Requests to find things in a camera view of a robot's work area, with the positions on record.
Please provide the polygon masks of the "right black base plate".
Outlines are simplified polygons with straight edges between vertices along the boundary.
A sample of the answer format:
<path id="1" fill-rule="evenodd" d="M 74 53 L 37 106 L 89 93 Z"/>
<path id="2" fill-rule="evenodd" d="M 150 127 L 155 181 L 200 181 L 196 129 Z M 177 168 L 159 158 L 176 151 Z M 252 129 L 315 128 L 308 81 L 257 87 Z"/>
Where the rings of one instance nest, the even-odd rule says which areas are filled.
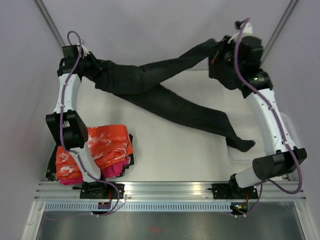
<path id="1" fill-rule="evenodd" d="M 253 186 L 237 188 L 228 183 L 213 183 L 208 190 L 212 192 L 215 200 L 256 200 L 259 196 Z"/>

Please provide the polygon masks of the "right aluminium frame post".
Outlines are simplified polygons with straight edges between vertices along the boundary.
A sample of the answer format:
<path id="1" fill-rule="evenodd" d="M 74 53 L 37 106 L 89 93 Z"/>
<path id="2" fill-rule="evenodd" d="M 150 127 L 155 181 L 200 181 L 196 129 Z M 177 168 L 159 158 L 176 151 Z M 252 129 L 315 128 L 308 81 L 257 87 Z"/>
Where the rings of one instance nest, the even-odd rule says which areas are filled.
<path id="1" fill-rule="evenodd" d="M 264 52 L 262 54 L 262 62 L 264 62 L 269 53 L 271 52 L 273 46 L 275 45 L 277 39 L 282 33 L 282 30 L 284 29 L 285 25 L 288 23 L 292 13 L 296 9 L 297 5 L 299 4 L 300 0 L 290 0 L 288 5 L 286 6 L 283 14 L 281 15 L 280 20 L 277 22 L 277 25 L 275 29 L 273 30 L 269 40 L 267 41 L 267 44 L 265 45 Z"/>

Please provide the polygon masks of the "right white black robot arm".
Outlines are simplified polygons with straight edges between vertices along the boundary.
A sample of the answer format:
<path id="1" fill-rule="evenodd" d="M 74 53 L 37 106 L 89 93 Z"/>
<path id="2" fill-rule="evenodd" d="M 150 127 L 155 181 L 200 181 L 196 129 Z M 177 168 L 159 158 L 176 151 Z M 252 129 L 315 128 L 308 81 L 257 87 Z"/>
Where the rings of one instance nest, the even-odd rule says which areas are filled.
<path id="1" fill-rule="evenodd" d="M 230 177 L 228 193 L 240 198 L 246 188 L 270 182 L 282 192 L 295 195 L 302 189 L 301 163 L 305 148 L 297 147 L 288 133 L 275 99 L 272 81 L 262 68 L 262 40 L 224 36 L 208 60 L 209 77 L 228 90 L 239 90 L 256 117 L 265 155 L 253 159 L 246 170 Z"/>

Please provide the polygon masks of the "orange white folded trousers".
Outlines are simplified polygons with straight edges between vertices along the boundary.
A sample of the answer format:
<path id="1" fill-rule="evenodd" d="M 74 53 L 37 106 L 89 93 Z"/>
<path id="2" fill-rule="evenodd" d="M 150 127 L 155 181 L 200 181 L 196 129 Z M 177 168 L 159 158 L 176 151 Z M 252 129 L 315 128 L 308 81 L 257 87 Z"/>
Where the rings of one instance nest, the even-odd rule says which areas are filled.
<path id="1" fill-rule="evenodd" d="M 88 128 L 88 147 L 105 178 L 120 177 L 132 163 L 134 149 L 128 129 L 123 124 Z M 70 153 L 61 146 L 56 152 L 56 178 L 63 185 L 81 183 L 81 171 Z"/>

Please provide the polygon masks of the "aluminium frame post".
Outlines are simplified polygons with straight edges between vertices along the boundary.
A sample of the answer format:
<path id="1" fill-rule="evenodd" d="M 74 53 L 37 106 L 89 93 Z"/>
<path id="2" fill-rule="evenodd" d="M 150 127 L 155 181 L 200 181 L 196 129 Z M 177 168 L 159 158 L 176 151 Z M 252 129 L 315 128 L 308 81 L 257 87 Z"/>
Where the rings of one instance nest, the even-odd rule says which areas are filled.
<path id="1" fill-rule="evenodd" d="M 288 23 L 292 13 L 296 9 L 297 5 L 299 4 L 300 0 L 290 0 L 288 5 L 286 6 L 283 14 L 281 15 L 280 20 L 277 22 L 277 25 L 275 29 L 273 30 L 269 40 L 267 41 L 267 44 L 265 45 L 264 52 L 262 54 L 262 62 L 264 62 L 269 53 L 271 52 L 273 46 L 275 45 L 277 39 L 282 33 L 282 30 L 284 29 L 285 25 Z"/>
<path id="2" fill-rule="evenodd" d="M 54 40 L 56 41 L 57 45 L 62 48 L 66 45 L 61 33 L 59 32 L 49 10 L 47 9 L 43 0 L 33 0 L 36 8 L 38 9 L 42 19 L 46 23 L 47 27 L 49 28 Z"/>

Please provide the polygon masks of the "left aluminium frame post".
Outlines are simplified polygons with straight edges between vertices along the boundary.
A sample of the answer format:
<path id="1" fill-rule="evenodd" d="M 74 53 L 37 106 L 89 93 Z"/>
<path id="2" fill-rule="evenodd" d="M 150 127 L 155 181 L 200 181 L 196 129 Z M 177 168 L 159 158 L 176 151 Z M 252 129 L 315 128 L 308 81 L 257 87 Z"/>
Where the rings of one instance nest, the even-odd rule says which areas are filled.
<path id="1" fill-rule="evenodd" d="M 61 33 L 59 32 L 49 10 L 47 9 L 43 0 L 33 0 L 36 8 L 38 9 L 42 19 L 46 23 L 47 27 L 49 28 L 54 40 L 56 41 L 57 45 L 62 48 L 66 45 Z"/>

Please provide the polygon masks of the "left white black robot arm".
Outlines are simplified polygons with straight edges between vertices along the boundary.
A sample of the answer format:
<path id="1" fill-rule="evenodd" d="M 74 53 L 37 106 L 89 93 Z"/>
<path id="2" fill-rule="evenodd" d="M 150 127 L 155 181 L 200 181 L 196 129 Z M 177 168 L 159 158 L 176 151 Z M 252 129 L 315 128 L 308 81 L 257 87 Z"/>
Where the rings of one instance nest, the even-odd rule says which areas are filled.
<path id="1" fill-rule="evenodd" d="M 88 128 L 77 113 L 77 100 L 82 77 L 78 74 L 78 64 L 83 57 L 81 45 L 62 47 L 63 58 L 57 75 L 59 92 L 53 113 L 46 115 L 45 122 L 57 145 L 70 154 L 78 166 L 84 182 L 95 182 L 91 193 L 97 198 L 105 198 L 109 186 L 100 181 L 102 173 L 88 146 Z"/>

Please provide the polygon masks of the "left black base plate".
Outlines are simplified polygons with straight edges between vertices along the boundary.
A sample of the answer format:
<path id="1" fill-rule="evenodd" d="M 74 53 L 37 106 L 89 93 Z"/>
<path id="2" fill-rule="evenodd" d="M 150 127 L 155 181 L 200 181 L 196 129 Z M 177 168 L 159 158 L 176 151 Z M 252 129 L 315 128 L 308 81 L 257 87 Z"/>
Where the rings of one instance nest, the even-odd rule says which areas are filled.
<path id="1" fill-rule="evenodd" d="M 80 189 L 80 199 L 85 200 L 117 200 L 123 199 L 124 184 L 111 182 L 113 186 L 100 182 L 84 182 Z"/>

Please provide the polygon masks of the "pink folded trousers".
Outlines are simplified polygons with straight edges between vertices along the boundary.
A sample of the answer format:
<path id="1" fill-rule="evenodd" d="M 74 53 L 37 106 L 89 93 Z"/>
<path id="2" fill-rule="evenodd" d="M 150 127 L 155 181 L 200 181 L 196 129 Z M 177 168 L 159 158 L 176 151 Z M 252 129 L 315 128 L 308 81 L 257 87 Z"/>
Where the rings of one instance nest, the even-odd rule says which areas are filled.
<path id="1" fill-rule="evenodd" d="M 124 158 L 124 161 L 115 163 L 101 170 L 102 176 L 105 178 L 119 178 L 125 175 L 125 169 L 134 165 L 134 155 L 131 154 Z M 70 178 L 70 174 L 58 178 L 59 182 L 63 185 L 69 186 L 80 184 L 83 182 L 82 176 L 74 176 Z"/>

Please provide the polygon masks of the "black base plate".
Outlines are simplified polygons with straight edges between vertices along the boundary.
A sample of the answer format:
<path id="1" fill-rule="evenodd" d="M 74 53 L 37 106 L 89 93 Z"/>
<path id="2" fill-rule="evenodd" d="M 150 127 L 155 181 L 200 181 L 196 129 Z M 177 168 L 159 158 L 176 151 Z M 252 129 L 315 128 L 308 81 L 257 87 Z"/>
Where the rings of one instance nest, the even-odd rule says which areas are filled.
<path id="1" fill-rule="evenodd" d="M 85 200 L 117 200 L 123 199 L 124 184 L 111 182 L 113 186 L 100 182 L 84 182 L 80 189 L 80 199 Z"/>
<path id="2" fill-rule="evenodd" d="M 215 200 L 256 200 L 259 196 L 253 186 L 237 188 L 228 183 L 213 183 L 208 190 L 212 192 Z"/>

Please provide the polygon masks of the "aluminium mounting rail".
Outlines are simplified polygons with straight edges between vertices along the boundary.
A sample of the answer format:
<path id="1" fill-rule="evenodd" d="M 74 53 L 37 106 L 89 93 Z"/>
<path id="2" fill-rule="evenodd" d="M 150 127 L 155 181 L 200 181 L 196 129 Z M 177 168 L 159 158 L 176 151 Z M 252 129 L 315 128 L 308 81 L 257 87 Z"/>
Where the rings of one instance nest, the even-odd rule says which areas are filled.
<path id="1" fill-rule="evenodd" d="M 126 202 L 218 202 L 242 201 L 246 196 L 234 197 L 216 190 L 212 181 L 120 181 L 124 185 L 123 199 Z M 282 192 L 270 182 L 252 190 L 253 195 L 262 190 L 262 202 L 304 202 L 303 190 L 290 195 Z M 81 201 L 81 190 L 58 182 L 41 181 L 36 187 L 33 199 L 36 201 Z"/>

